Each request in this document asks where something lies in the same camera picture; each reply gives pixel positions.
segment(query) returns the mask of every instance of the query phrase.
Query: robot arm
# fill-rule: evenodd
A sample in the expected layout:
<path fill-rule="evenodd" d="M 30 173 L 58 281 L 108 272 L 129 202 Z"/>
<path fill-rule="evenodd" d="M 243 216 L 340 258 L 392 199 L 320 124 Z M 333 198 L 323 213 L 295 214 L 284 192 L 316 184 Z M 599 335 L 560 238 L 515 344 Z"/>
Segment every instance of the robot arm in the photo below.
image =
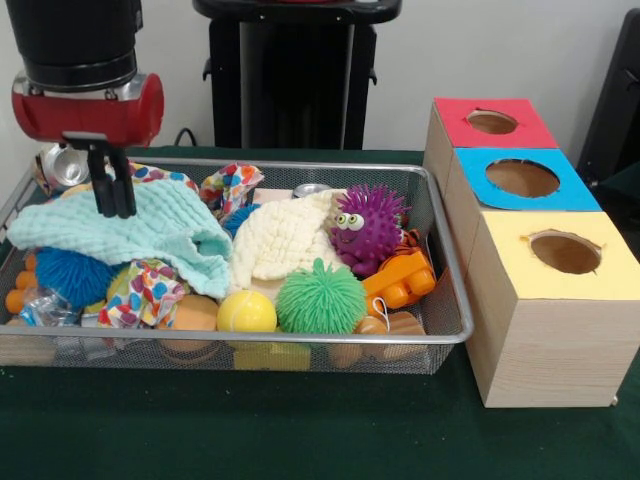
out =
<path fill-rule="evenodd" d="M 135 214 L 124 148 L 148 145 L 164 113 L 157 75 L 138 72 L 140 0 L 6 0 L 25 70 L 12 104 L 24 132 L 89 152 L 98 210 Z M 116 172 L 105 173 L 107 156 Z"/>

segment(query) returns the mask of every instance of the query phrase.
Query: white cloth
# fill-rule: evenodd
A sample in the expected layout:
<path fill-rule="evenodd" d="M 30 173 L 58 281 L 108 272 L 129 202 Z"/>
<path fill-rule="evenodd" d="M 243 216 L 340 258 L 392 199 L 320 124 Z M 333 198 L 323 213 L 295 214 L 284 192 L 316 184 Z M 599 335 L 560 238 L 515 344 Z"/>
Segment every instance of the white cloth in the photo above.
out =
<path fill-rule="evenodd" d="M 323 227 L 334 212 L 334 196 L 342 193 L 269 202 L 251 213 L 233 241 L 231 291 L 250 288 L 252 277 L 279 280 L 299 268 L 311 270 L 316 258 L 341 266 Z"/>

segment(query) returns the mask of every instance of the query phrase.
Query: wooden box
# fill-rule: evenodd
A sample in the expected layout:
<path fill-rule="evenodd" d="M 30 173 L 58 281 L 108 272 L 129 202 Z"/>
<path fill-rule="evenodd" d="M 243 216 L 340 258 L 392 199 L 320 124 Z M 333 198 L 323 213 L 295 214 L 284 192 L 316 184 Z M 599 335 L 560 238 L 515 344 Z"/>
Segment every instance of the wooden box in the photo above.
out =
<path fill-rule="evenodd" d="M 424 166 L 444 194 L 456 147 L 557 148 L 529 100 L 436 98 L 431 110 Z"/>
<path fill-rule="evenodd" d="M 483 212 L 467 342 L 487 407 L 612 403 L 640 344 L 640 265 L 602 212 Z"/>
<path fill-rule="evenodd" d="M 483 211 L 600 211 L 557 149 L 456 148 L 443 195 L 463 275 Z"/>

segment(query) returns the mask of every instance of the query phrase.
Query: red box top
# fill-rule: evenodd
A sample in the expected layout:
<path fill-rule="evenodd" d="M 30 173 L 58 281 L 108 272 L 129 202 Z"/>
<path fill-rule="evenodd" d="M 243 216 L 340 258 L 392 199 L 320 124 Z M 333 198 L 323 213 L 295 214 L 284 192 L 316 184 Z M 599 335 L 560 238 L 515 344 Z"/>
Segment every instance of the red box top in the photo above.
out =
<path fill-rule="evenodd" d="M 527 99 L 436 98 L 454 147 L 558 148 Z"/>

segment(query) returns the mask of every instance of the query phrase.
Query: googly eyes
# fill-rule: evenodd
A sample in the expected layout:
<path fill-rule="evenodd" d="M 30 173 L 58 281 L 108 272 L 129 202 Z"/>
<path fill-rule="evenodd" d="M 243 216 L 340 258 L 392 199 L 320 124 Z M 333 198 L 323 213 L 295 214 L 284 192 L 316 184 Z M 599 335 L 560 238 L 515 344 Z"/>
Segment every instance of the googly eyes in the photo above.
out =
<path fill-rule="evenodd" d="M 351 215 L 349 220 L 347 220 L 347 228 L 352 232 L 362 230 L 362 227 L 364 227 L 364 218 L 362 218 L 362 215 Z"/>
<path fill-rule="evenodd" d="M 338 228 L 340 230 L 346 230 L 347 229 L 347 222 L 349 221 L 350 218 L 351 217 L 346 213 L 338 215 L 338 217 L 336 218 L 336 225 L 338 226 Z"/>

